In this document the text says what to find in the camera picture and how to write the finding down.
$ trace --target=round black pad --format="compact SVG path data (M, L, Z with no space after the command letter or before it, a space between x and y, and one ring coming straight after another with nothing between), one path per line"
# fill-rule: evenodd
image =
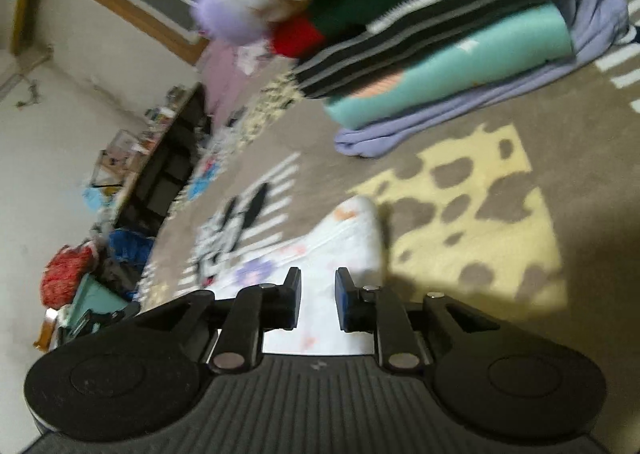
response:
M74 439L106 442L183 416L200 389L197 365L166 333L128 331L78 338L36 362L24 384L36 419Z
M525 333L468 334L436 363L433 387L444 405L489 436L555 442L585 433L606 386L588 358Z

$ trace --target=black and gray striped towel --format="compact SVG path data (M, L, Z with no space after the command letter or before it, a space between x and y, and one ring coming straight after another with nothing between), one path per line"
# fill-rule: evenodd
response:
M508 14L546 1L408 0L359 35L300 60L294 74L309 98L348 95Z

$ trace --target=red bag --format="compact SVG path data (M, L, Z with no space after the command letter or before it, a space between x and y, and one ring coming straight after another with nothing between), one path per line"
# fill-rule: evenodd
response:
M60 309L71 304L82 276L93 270L94 248L83 245L62 247L49 261L40 283L40 300L48 308Z

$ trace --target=ridged black surface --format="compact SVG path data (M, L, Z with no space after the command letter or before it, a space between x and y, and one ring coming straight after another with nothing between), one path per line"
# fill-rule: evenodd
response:
M83 444L55 434L28 454L602 454L588 437L511 446L452 421L424 384L380 370L372 357L266 356L216 378L166 429L126 442Z

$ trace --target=red fabric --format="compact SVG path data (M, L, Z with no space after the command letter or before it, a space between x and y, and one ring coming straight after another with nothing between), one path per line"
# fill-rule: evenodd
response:
M323 42L324 36L311 21L304 15L299 15L276 27L271 46L273 51L281 56L302 57Z
M40 283L40 299L48 308L71 304L82 276L91 270L94 255L89 247L62 247L49 261Z

